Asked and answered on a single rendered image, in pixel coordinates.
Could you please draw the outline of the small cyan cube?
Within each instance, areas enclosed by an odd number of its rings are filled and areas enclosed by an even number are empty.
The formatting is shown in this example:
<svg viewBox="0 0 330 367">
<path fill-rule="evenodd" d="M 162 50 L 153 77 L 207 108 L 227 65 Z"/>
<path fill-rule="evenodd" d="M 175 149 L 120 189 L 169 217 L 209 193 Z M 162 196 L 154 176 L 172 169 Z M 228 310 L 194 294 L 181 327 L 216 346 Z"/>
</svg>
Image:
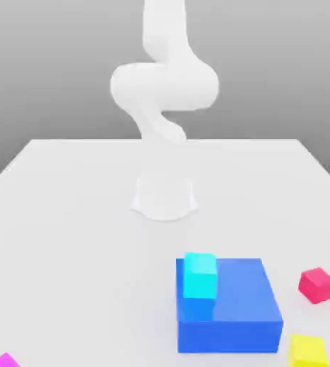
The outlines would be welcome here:
<svg viewBox="0 0 330 367">
<path fill-rule="evenodd" d="M 214 300 L 217 295 L 216 256 L 211 253 L 186 252 L 183 265 L 183 297 Z"/>
</svg>

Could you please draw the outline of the small red cube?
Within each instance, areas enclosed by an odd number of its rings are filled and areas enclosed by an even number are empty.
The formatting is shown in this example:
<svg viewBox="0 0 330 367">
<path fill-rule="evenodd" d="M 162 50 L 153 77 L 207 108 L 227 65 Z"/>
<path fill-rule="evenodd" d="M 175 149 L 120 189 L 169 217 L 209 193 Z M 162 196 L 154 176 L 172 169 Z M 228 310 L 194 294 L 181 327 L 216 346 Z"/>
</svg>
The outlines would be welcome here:
<svg viewBox="0 0 330 367">
<path fill-rule="evenodd" d="M 330 300 L 330 275 L 317 267 L 301 273 L 298 290 L 312 304 Z"/>
</svg>

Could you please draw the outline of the small yellow cube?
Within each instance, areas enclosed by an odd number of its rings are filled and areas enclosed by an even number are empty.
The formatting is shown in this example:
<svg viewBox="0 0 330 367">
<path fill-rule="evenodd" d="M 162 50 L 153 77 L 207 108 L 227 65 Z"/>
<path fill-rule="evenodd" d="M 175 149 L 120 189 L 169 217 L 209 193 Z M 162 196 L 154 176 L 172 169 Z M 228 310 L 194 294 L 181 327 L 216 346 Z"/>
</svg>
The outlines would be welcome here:
<svg viewBox="0 0 330 367">
<path fill-rule="evenodd" d="M 288 347 L 288 367 L 329 367 L 324 339 L 292 334 Z"/>
</svg>

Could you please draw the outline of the small magenta cube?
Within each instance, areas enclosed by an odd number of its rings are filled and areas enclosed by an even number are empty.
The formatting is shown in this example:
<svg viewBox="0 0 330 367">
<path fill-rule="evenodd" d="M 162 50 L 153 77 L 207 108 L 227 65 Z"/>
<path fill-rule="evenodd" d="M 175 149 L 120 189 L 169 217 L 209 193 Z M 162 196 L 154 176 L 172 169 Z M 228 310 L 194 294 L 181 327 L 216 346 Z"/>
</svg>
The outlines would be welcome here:
<svg viewBox="0 0 330 367">
<path fill-rule="evenodd" d="M 8 353 L 0 355 L 0 367 L 21 367 Z"/>
</svg>

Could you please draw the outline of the large blue box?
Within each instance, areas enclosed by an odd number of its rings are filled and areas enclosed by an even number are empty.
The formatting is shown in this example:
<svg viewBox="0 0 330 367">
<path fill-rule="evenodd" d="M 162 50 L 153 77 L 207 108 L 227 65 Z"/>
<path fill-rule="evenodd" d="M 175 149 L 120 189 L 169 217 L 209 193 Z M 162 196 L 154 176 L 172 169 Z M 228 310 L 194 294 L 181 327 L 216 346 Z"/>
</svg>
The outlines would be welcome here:
<svg viewBox="0 0 330 367">
<path fill-rule="evenodd" d="M 183 260 L 176 260 L 179 353 L 275 353 L 283 318 L 258 258 L 217 260 L 217 298 L 183 297 Z"/>
</svg>

